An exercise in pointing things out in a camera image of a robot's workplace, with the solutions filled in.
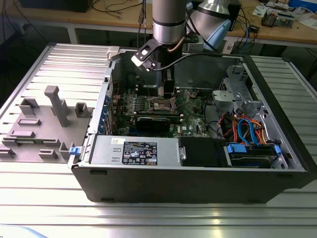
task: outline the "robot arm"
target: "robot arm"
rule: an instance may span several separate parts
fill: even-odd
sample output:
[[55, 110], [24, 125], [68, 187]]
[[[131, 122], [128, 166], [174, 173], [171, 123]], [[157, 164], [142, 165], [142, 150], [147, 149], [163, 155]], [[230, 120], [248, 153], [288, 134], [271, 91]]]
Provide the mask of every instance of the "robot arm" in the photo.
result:
[[194, 31], [197, 29], [211, 45], [219, 45], [231, 24], [228, 20], [229, 2], [205, 0], [190, 19], [186, 19], [188, 0], [153, 0], [153, 39], [135, 53], [132, 61], [136, 66], [144, 66], [147, 71], [158, 64], [164, 67], [174, 62], [182, 56], [186, 25]]

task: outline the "power supply label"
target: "power supply label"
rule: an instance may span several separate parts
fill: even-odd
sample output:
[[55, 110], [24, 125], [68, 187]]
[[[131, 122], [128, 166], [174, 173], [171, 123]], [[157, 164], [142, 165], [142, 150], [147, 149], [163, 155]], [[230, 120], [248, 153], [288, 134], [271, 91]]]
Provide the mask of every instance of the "power supply label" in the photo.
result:
[[158, 145], [155, 142], [124, 142], [124, 165], [158, 165]]

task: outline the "red cable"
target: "red cable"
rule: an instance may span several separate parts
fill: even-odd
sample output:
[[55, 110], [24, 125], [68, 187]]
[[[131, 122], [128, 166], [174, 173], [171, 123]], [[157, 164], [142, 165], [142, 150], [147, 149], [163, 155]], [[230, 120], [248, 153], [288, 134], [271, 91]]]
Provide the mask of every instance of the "red cable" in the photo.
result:
[[119, 91], [120, 91], [120, 83], [118, 83], [118, 91], [117, 91], [117, 94], [115, 95], [115, 98], [118, 96]]

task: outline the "workbench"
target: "workbench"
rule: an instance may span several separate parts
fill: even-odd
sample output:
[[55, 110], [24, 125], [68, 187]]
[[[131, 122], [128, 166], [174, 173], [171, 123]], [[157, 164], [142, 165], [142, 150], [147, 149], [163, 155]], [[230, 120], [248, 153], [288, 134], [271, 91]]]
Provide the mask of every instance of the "workbench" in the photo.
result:
[[[44, 95], [47, 85], [58, 86], [68, 106], [80, 100], [95, 108], [109, 66], [108, 50], [47, 46], [0, 109], [0, 140], [21, 113], [23, 98], [50, 105]], [[311, 124], [317, 114], [316, 91], [282, 58], [253, 59], [317, 161], [317, 130]], [[94, 203], [67, 164], [1, 162], [0, 224], [27, 226], [50, 238], [315, 237], [317, 181], [287, 190], [267, 204]]]
[[[21, 17], [15, 6], [7, 0], [7, 14], [10, 21], [17, 23], [17, 25], [26, 24], [24, 18]], [[107, 5], [121, 2], [119, 0], [107, 0]], [[296, 47], [309, 47], [317, 48], [317, 31], [307, 27], [301, 23], [295, 22], [292, 28], [286, 27], [263, 27], [261, 26], [261, 18], [253, 16], [252, 12], [260, 2], [257, 0], [241, 0], [242, 6], [245, 10], [246, 17], [254, 24], [260, 27], [256, 43], [296, 46]], [[138, 32], [138, 17], [141, 10], [141, 5], [123, 10], [120, 15], [122, 19], [108, 15], [104, 12], [98, 12], [90, 8], [86, 13], [48, 10], [48, 9], [32, 9], [22, 8], [20, 3], [19, 8], [23, 14], [31, 20], [34, 25], [47, 25], [58, 26], [67, 28], [70, 42], [78, 44], [76, 29], [94, 29], [104, 31], [122, 31], [122, 32]], [[130, 0], [123, 5], [114, 6], [110, 9], [120, 9], [123, 7], [138, 4], [138, 0]], [[104, 10], [105, 3], [103, 0], [99, 1], [95, 7]], [[147, 4], [147, 33], [152, 34], [152, 4]], [[244, 31], [240, 23], [237, 23], [232, 32], [228, 32], [225, 40], [227, 41], [224, 53], [229, 54], [232, 50], [233, 44], [240, 41], [244, 36]]]

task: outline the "blue clip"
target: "blue clip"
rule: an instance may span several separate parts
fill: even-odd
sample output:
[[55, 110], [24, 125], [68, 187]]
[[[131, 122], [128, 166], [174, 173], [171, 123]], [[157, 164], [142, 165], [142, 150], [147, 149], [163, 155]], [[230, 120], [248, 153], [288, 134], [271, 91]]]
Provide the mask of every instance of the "blue clip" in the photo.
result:
[[80, 155], [81, 154], [81, 146], [71, 147], [69, 149], [69, 154], [70, 155]]
[[227, 146], [228, 153], [246, 153], [247, 149], [245, 145], [230, 144]]
[[278, 155], [281, 155], [281, 154], [282, 154], [281, 148], [280, 148], [278, 145], [275, 145], [275, 146], [274, 146], [274, 149], [275, 149], [275, 151], [276, 151], [276, 153], [277, 153]]

